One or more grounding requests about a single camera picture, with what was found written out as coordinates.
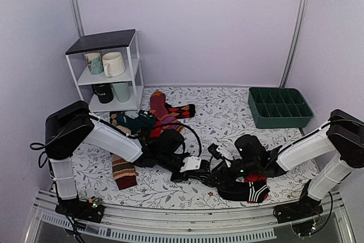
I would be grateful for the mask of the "white shelf black top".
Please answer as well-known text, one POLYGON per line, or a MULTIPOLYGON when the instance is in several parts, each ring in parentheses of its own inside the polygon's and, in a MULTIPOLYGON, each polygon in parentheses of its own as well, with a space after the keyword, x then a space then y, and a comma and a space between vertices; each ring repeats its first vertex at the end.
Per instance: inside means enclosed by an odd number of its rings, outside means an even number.
POLYGON ((65 53, 81 100, 81 87, 91 87, 92 112, 140 110, 144 82, 135 29, 104 32, 79 38, 65 53), (75 75, 70 56, 82 54, 86 67, 75 75))

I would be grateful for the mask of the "dark teal sock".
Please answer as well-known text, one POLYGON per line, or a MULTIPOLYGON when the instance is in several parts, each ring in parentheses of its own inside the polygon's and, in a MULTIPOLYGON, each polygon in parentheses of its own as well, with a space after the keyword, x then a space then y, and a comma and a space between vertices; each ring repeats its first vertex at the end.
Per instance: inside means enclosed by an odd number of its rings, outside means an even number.
POLYGON ((115 119, 116 125, 129 129, 131 135, 140 130, 152 129, 156 124, 156 118, 145 110, 140 110, 136 118, 131 118, 124 113, 118 113, 115 119))

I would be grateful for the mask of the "long red sock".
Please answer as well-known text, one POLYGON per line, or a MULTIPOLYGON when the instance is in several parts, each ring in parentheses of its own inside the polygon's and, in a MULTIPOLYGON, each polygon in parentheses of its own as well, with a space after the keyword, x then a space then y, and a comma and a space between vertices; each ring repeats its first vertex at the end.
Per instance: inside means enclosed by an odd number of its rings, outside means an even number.
POLYGON ((150 132, 149 137, 150 138, 157 138, 161 135, 163 128, 161 127, 162 123, 160 121, 157 121, 154 125, 153 130, 150 132))

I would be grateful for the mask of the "teal patterned mug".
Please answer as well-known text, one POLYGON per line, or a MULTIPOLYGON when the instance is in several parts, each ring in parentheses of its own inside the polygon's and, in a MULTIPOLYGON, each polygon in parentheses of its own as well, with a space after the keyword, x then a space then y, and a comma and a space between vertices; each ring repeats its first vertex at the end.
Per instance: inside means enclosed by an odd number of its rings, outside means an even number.
POLYGON ((99 75, 104 71, 101 51, 87 52, 84 59, 91 75, 99 75))

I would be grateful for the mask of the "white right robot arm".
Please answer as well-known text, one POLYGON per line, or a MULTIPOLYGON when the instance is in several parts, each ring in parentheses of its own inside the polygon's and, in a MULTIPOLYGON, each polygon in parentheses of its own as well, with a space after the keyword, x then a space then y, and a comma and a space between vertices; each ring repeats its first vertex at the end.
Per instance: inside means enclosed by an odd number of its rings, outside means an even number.
POLYGON ((334 154, 326 167, 308 182, 303 191, 305 197, 294 206, 296 216, 306 218, 316 209, 316 201, 321 201, 354 169, 363 167, 363 122, 336 109, 320 127, 286 147, 266 150, 250 134, 239 137, 234 145, 239 159, 223 153, 215 144, 209 146, 209 152, 222 162, 209 172, 206 182, 216 187, 223 199, 249 203, 261 203, 268 196, 267 178, 285 175, 318 156, 334 154))

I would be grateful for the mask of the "right metal corner post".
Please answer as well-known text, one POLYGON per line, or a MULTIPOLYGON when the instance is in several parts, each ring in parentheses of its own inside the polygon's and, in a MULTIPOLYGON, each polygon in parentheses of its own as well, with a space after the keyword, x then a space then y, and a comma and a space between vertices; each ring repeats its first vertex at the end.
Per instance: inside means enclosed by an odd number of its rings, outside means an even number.
POLYGON ((287 56, 287 60, 286 60, 286 63, 285 63, 284 69, 283 69, 283 74, 282 74, 282 77, 281 77, 280 83, 279 83, 280 88, 285 88, 287 86, 288 79, 289 79, 290 73, 292 71, 293 62, 294 62, 295 55, 296 55, 296 50, 297 50, 297 47, 299 44, 301 29, 302 29, 303 22, 304 22, 305 11, 307 9, 307 3, 308 3, 308 0, 299 0, 295 26, 293 29, 293 35, 292 35, 291 43, 290 43, 289 50, 288 50, 288 56, 287 56))

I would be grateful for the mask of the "left metal corner post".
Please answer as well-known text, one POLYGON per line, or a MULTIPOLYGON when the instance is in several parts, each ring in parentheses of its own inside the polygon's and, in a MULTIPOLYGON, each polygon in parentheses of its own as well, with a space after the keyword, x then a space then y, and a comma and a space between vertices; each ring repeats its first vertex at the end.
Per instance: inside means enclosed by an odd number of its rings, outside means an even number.
POLYGON ((69 1, 71 4, 71 10, 72 10, 73 19, 75 22, 75 28, 77 31, 77 35, 80 38, 80 37, 84 36, 84 28, 83 28, 82 19, 81 19, 79 3, 78 3, 78 0, 69 0, 69 1))

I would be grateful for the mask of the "maroon purple striped sock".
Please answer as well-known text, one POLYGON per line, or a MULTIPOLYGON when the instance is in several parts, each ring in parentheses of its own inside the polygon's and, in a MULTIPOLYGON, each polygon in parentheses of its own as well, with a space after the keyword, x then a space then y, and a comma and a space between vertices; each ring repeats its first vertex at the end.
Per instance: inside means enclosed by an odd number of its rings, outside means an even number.
POLYGON ((177 130, 179 133, 183 130, 182 126, 179 125, 167 125, 167 123, 178 123, 178 120, 170 115, 164 106, 166 103, 166 96, 161 91, 156 91, 151 95, 150 98, 150 114, 155 116, 157 121, 160 121, 162 125, 164 125, 162 128, 163 130, 172 129, 177 130))

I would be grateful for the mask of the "metal corner post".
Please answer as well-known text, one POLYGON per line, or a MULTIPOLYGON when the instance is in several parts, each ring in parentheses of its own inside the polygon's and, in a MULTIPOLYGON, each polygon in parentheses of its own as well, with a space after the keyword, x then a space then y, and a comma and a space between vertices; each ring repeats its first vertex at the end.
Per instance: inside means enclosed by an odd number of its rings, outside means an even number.
POLYGON ((280 88, 285 88, 287 86, 288 79, 289 79, 290 73, 292 71, 293 62, 294 62, 295 55, 296 55, 296 50, 297 50, 297 47, 299 44, 301 29, 302 29, 303 22, 304 22, 305 11, 307 9, 307 3, 308 3, 308 0, 299 0, 295 26, 293 29, 293 35, 292 35, 291 43, 290 43, 289 50, 288 50, 288 56, 287 56, 287 60, 286 60, 286 63, 285 63, 284 69, 283 69, 283 74, 282 74, 282 77, 281 77, 280 83, 279 83, 280 88))
POLYGON ((79 3, 78 3, 78 0, 69 0, 69 1, 71 4, 71 10, 72 10, 73 19, 75 22, 75 28, 77 31, 77 35, 80 38, 80 37, 84 36, 84 28, 83 28, 82 19, 81 19, 79 3))

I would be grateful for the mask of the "black mug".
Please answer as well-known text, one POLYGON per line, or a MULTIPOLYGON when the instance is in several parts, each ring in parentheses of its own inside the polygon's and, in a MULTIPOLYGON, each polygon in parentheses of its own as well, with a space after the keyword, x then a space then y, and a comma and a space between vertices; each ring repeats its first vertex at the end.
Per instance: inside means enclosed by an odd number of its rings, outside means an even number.
POLYGON ((108 104, 113 101, 114 95, 111 88, 111 84, 93 84, 92 89, 94 94, 98 97, 98 100, 102 104, 108 104))

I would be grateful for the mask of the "beige maroon striped sock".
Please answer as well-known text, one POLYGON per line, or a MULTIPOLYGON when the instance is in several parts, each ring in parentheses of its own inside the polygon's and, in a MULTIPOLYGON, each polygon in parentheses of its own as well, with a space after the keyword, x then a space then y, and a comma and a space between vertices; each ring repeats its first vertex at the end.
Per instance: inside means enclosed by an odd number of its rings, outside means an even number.
POLYGON ((119 190, 125 190, 127 188, 137 185, 137 173, 132 163, 124 160, 122 157, 111 155, 111 167, 114 181, 117 184, 119 190))

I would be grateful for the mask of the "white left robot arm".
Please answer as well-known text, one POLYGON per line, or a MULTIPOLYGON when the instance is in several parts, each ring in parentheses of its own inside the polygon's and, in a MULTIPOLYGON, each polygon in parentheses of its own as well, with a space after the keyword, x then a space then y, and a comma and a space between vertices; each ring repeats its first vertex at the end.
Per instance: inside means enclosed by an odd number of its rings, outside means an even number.
POLYGON ((51 163, 63 208, 73 217, 83 214, 84 203, 79 200, 72 167, 73 152, 87 143, 138 167, 165 168, 178 180, 188 176, 205 179, 209 163, 188 153, 176 154, 184 142, 176 130, 168 129, 152 140, 141 135, 128 135, 115 126, 92 115, 85 101, 77 101, 51 114, 45 121, 45 153, 51 163))

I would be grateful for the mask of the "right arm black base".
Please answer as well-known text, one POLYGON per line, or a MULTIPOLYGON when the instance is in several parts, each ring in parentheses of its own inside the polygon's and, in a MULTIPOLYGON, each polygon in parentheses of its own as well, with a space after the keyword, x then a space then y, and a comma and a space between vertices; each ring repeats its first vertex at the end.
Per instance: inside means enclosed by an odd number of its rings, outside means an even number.
POLYGON ((321 201, 314 200, 308 196, 310 182, 311 180, 305 184, 298 201, 277 205, 273 210, 273 215, 279 224, 313 217, 311 222, 307 221, 292 226, 293 231, 301 237, 311 236, 317 233, 325 224, 321 217, 323 213, 321 201))

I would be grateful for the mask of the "aluminium front rail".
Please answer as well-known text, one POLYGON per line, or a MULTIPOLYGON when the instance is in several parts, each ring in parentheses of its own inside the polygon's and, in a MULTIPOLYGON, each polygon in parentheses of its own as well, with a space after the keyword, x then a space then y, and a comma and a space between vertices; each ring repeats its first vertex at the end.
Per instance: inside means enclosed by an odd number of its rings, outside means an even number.
POLYGON ((100 197, 105 206, 100 223, 82 222, 86 242, 358 242, 341 194, 322 201, 323 213, 280 223, 273 210, 297 201, 301 184, 269 184, 268 198, 258 205, 224 201, 217 191, 196 184, 160 183, 81 188, 81 198, 100 197))

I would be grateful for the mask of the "black white striped sock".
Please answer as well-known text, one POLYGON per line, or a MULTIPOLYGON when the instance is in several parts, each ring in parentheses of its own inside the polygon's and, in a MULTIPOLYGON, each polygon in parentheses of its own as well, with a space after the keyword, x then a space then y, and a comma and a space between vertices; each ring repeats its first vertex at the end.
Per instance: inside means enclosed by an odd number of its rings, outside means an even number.
POLYGON ((208 187, 219 185, 218 171, 196 170, 192 176, 208 187))

